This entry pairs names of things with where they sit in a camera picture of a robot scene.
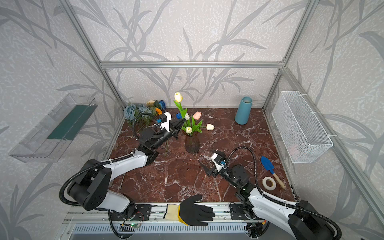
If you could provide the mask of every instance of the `vase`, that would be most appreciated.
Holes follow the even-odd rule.
[[[252,99],[250,97],[243,97],[237,109],[235,121],[244,125],[248,122],[249,114],[251,113]]]
[[[199,132],[194,132],[192,135],[187,134],[183,131],[185,135],[185,150],[189,153],[197,153],[200,149],[200,140],[197,136]]]

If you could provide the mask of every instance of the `brown glass vase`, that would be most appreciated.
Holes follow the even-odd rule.
[[[185,150],[189,153],[197,153],[200,149],[200,140],[197,134],[199,132],[194,132],[192,135],[184,132],[185,135]]]

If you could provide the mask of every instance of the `work glove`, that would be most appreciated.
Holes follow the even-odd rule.
[[[211,207],[194,204],[201,199],[202,196],[199,194],[187,198],[180,205],[168,204],[164,218],[178,220],[189,226],[208,226],[208,223],[202,221],[213,221],[215,214]]]

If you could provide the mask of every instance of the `blue vase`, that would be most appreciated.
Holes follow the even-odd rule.
[[[244,125],[248,122],[249,114],[251,113],[251,107],[252,99],[250,97],[243,97],[235,116],[235,121],[238,124]]]

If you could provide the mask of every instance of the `white mesh basket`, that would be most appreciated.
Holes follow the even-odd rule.
[[[298,91],[282,91],[272,116],[293,163],[313,162],[333,146]]]

